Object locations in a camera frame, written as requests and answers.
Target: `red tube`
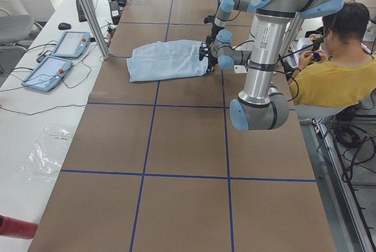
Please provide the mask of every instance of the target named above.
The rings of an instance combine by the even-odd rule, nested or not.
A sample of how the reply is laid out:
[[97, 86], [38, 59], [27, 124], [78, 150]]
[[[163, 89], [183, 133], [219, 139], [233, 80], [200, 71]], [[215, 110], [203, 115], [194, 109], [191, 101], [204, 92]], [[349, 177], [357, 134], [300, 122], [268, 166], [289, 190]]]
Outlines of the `red tube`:
[[0, 215], [0, 236], [32, 239], [38, 225]]

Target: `tablet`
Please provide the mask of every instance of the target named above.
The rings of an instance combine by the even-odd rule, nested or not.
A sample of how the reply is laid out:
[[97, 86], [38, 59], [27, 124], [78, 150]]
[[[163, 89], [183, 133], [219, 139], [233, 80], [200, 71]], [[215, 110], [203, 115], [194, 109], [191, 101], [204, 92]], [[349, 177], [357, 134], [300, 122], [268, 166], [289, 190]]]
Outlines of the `tablet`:
[[57, 86], [71, 68], [72, 61], [55, 56], [47, 56], [21, 82], [21, 85], [26, 88], [49, 92]]
[[56, 44], [51, 55], [61, 58], [80, 57], [90, 43], [89, 32], [66, 31]]

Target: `black mouse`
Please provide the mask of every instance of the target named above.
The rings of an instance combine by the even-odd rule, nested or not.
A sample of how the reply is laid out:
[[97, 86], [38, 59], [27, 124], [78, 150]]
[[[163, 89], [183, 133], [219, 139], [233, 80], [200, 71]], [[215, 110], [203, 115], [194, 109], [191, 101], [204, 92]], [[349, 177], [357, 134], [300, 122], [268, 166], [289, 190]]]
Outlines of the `black mouse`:
[[65, 23], [65, 22], [62, 22], [62, 23], [59, 24], [58, 29], [59, 29], [59, 30], [68, 30], [68, 29], [70, 29], [71, 27], [72, 27], [71, 24], [69, 24], [69, 23]]

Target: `light blue cloth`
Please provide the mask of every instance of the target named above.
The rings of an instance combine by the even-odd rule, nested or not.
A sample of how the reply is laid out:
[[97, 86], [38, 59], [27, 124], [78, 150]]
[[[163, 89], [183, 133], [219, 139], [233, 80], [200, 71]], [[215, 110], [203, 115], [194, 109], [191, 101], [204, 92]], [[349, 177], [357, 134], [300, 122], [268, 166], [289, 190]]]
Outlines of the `light blue cloth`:
[[179, 40], [155, 42], [133, 50], [127, 59], [130, 82], [202, 76], [207, 58], [199, 61], [202, 42]]

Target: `white table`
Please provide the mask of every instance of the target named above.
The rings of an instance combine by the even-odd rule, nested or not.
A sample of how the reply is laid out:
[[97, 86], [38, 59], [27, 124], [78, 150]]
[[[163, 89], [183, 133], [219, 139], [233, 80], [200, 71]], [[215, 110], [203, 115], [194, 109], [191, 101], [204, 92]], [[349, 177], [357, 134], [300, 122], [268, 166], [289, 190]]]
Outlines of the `white table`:
[[[111, 22], [107, 0], [93, 0], [96, 6], [97, 19], [100, 26]], [[64, 0], [52, 15], [42, 32], [31, 47], [58, 41], [63, 31], [58, 30], [60, 22], [72, 24], [72, 31], [89, 31], [87, 22], [78, 22], [75, 0]], [[36, 58], [43, 47], [24, 54], [17, 67], [35, 68]], [[6, 109], [19, 112], [33, 113], [58, 105], [85, 105], [90, 94], [100, 66], [102, 57], [98, 47], [84, 60], [92, 68], [89, 77], [79, 86], [68, 89], [60, 83], [49, 93], [34, 92], [30, 89], [17, 89], [0, 92], [0, 104]], [[14, 72], [14, 75], [24, 79], [30, 71]], [[86, 77], [89, 68], [78, 64], [65, 76], [69, 86], [79, 83]], [[18, 88], [21, 81], [9, 76], [0, 90]], [[54, 109], [45, 113], [26, 116], [17, 115], [0, 109], [0, 214], [25, 221], [39, 223], [54, 183], [21, 183], [15, 180], [15, 173], [27, 159], [34, 142], [47, 124], [68, 125], [77, 127], [84, 107], [66, 107]], [[0, 236], [0, 251], [24, 252], [28, 250], [31, 240], [21, 240]]]

